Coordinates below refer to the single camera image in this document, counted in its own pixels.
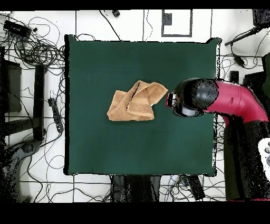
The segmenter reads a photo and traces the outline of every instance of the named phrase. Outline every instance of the floor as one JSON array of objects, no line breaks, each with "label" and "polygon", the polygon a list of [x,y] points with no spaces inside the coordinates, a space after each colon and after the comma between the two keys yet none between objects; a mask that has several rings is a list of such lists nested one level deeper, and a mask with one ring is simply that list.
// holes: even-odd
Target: floor
[{"label": "floor", "polygon": [[[244,69],[234,64],[232,57],[230,57],[230,47],[224,46],[224,43],[232,40],[236,35],[245,32],[253,27],[252,10],[193,10],[193,24],[192,37],[161,37],[161,10],[130,10],[120,11],[121,15],[114,18],[111,11],[102,11],[104,16],[108,18],[114,27],[115,31],[122,40],[129,41],[178,41],[178,42],[206,42],[210,37],[222,38],[220,46],[221,65],[220,74],[225,79],[228,79],[229,71],[239,71],[240,83],[243,81],[245,74],[262,71],[262,62],[258,58],[258,62],[254,60],[254,55],[263,56],[270,51],[270,45],[267,44],[269,36],[262,41],[260,48],[258,46],[266,35],[268,30],[263,30],[256,35],[245,38],[233,46],[234,53],[244,55],[246,57],[246,67],[252,69]],[[100,14],[96,11],[30,11],[17,12],[11,14],[12,18],[22,21],[26,24],[30,23],[31,27],[37,27],[39,35],[49,34],[46,38],[60,48],[64,44],[65,34],[91,34],[96,40],[102,41],[116,41],[117,36],[113,32],[110,25]],[[3,37],[2,24],[6,17],[0,15],[0,36]],[[81,35],[80,40],[93,40],[93,37],[88,35]],[[5,56],[11,61],[15,59],[16,53],[10,50]],[[21,63],[21,67],[26,69],[25,65]],[[54,69],[54,73],[61,72],[59,69]],[[55,76],[47,73],[45,78],[45,100],[50,96],[56,94],[60,76]],[[22,84],[21,84],[22,102],[27,108],[28,113],[33,115],[33,99],[31,94],[34,90],[34,71],[23,70]],[[65,105],[64,95],[62,100],[57,102],[59,110]],[[6,114],[6,121],[20,119],[20,117],[27,116],[24,109],[20,113]],[[44,127],[48,129],[47,142],[55,139],[58,136],[52,118],[52,110],[47,103],[45,103],[44,112]],[[222,142],[222,127],[219,126],[218,136]],[[31,130],[27,130],[18,134],[7,136],[6,142],[13,145],[22,140],[26,135],[31,136]],[[43,183],[42,191],[41,184],[34,181],[27,174],[27,167],[30,162],[28,157],[23,162],[21,168],[21,189],[23,195],[31,195],[32,202],[36,198],[38,202],[88,202],[98,199],[96,196],[104,197],[110,188],[110,179],[106,175],[92,175],[92,174],[78,174],[75,176],[66,176],[63,174],[64,165],[64,134],[57,141],[50,143],[41,148],[36,154],[30,166],[30,174],[34,178]],[[224,163],[223,163],[223,146],[218,144],[218,153],[216,156],[216,166],[218,168],[217,176],[212,178],[202,177],[201,181],[204,183],[204,190],[207,197],[204,201],[224,201],[225,185],[224,185]],[[174,185],[178,176],[163,176],[161,178],[160,187],[160,201],[172,201],[171,196],[167,196],[168,185]],[[182,189],[175,191],[175,197],[179,201],[195,201],[190,195],[190,191]]]}]

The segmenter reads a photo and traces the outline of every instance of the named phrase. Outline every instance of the black cable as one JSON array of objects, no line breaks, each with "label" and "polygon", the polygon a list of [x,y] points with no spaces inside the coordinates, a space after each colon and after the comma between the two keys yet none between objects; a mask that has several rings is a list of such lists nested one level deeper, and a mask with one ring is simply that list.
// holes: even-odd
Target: black cable
[{"label": "black cable", "polygon": [[120,39],[120,37],[118,36],[118,34],[116,33],[116,31],[114,30],[114,28],[112,27],[112,24],[110,23],[110,21],[106,18],[106,16],[103,15],[103,13],[99,10],[100,14],[107,20],[107,22],[110,24],[112,30],[114,31],[114,33],[116,34],[117,38],[119,39],[119,41],[122,41]]},{"label": "black cable", "polygon": [[[237,35],[234,39],[236,39],[236,38],[237,38],[238,36],[240,36],[240,35],[243,35],[243,34],[249,32],[250,30],[248,30],[248,31],[246,31],[246,32],[243,32],[243,33]],[[260,41],[259,46],[258,46],[258,48],[257,48],[257,51],[256,51],[256,53],[255,53],[255,56],[253,56],[253,64],[254,64],[254,66],[251,67],[251,68],[247,68],[247,67],[246,67],[247,64],[243,64],[243,65],[241,65],[241,66],[242,66],[244,69],[253,69],[253,68],[255,68],[256,66],[262,66],[262,65],[258,65],[258,59],[257,59],[258,57],[257,57],[257,53],[258,53],[258,51],[259,51],[259,47],[260,47],[262,41],[266,38],[266,36],[269,34],[269,32],[270,32],[270,30],[269,30],[269,31],[265,34],[265,36],[262,38],[262,40]],[[241,59],[241,56],[236,55],[236,54],[233,52],[233,43],[230,45],[230,50],[231,50],[231,52],[232,52],[232,54],[233,54],[233,56],[234,56],[235,58],[240,58],[240,59]]]},{"label": "black cable", "polygon": [[86,35],[86,36],[90,36],[90,37],[92,37],[92,38],[93,38],[93,40],[95,41],[95,37],[94,37],[93,35],[91,35],[91,34],[87,34],[87,33],[81,33],[81,34],[79,34],[78,36],[76,36],[78,40],[79,40],[79,36],[80,36],[80,35]]},{"label": "black cable", "polygon": [[39,180],[37,180],[36,178],[34,178],[34,177],[31,176],[31,174],[30,174],[30,172],[29,172],[29,167],[30,167],[30,165],[31,165],[31,162],[32,162],[32,155],[30,156],[30,162],[29,162],[28,167],[27,167],[27,173],[28,173],[28,175],[29,175],[33,180],[35,180],[36,182],[40,183],[40,185],[41,185],[41,189],[40,189],[40,191],[38,192],[38,194],[36,195],[36,197],[35,197],[35,199],[34,199],[34,202],[33,202],[33,203],[35,203],[35,202],[36,202],[36,199],[37,199],[37,197],[38,197],[38,195],[41,193],[41,191],[42,191],[42,189],[43,189],[43,184],[42,184]]},{"label": "black cable", "polygon": [[152,27],[152,25],[148,22],[148,14],[149,14],[149,10],[147,11],[146,22],[151,26],[151,29],[152,29],[152,30],[151,30],[150,36],[147,37],[146,40],[152,36],[152,32],[153,32],[153,27]]}]

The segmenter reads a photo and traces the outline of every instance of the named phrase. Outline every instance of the folded towel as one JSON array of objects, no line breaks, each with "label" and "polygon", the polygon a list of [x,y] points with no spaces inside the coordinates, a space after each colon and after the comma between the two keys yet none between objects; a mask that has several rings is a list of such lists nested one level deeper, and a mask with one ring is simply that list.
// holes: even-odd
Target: folded towel
[{"label": "folded towel", "polygon": [[152,105],[168,90],[161,84],[138,81],[128,91],[116,90],[107,116],[112,121],[153,120]]}]

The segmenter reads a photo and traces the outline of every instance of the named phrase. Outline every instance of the black equipment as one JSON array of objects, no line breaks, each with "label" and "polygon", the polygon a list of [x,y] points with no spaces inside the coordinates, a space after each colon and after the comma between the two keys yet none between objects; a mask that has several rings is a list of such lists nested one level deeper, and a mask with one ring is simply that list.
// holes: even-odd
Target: black equipment
[{"label": "black equipment", "polygon": [[243,38],[246,38],[248,36],[251,36],[253,34],[258,33],[262,29],[266,29],[270,27],[270,10],[252,10],[253,11],[253,25],[255,26],[250,31],[246,32],[245,34],[234,38],[233,40],[225,43],[225,46],[228,46],[230,44],[233,44],[239,40],[242,40]]},{"label": "black equipment", "polygon": [[[45,130],[43,128],[44,113],[44,75],[47,71],[43,65],[35,68],[34,115],[33,118],[5,122],[8,112],[8,62],[4,59],[5,48],[0,47],[0,202],[30,202],[23,201],[20,193],[20,169],[22,161],[36,153],[42,143]],[[5,136],[33,129],[33,140],[23,141],[8,147]]]},{"label": "black equipment", "polygon": [[114,15],[115,18],[120,16],[120,12],[118,10],[112,10],[112,14]]}]

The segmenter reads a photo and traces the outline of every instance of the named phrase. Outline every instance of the towel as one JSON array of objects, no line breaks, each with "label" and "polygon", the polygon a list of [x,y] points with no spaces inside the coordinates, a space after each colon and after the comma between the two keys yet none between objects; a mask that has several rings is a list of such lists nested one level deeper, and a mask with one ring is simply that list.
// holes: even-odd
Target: towel
[{"label": "towel", "polygon": [[136,82],[128,91],[116,90],[107,112],[109,120],[153,120],[152,105],[157,104],[168,90],[161,84]]}]

